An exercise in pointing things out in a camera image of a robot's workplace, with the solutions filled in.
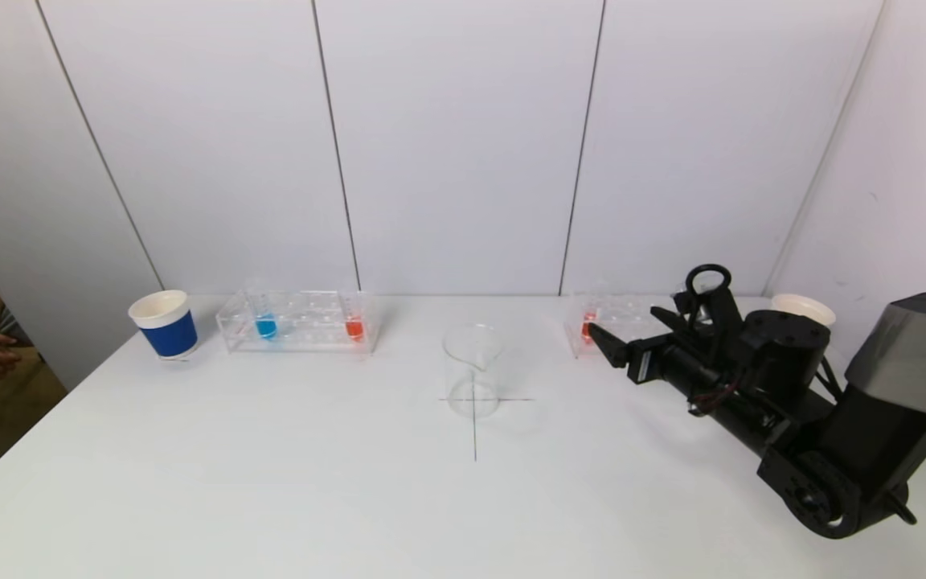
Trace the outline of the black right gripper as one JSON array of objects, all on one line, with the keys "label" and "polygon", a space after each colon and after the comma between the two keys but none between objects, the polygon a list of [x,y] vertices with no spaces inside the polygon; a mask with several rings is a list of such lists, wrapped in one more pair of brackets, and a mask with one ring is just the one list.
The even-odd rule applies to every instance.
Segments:
[{"label": "black right gripper", "polygon": [[[687,320],[680,313],[660,306],[651,306],[649,312],[674,334],[687,331]],[[666,382],[691,399],[718,391],[723,383],[720,371],[707,366],[699,352],[680,343],[672,334],[629,342],[599,323],[588,322],[587,336],[611,367],[628,366],[627,376],[634,384]]]}]

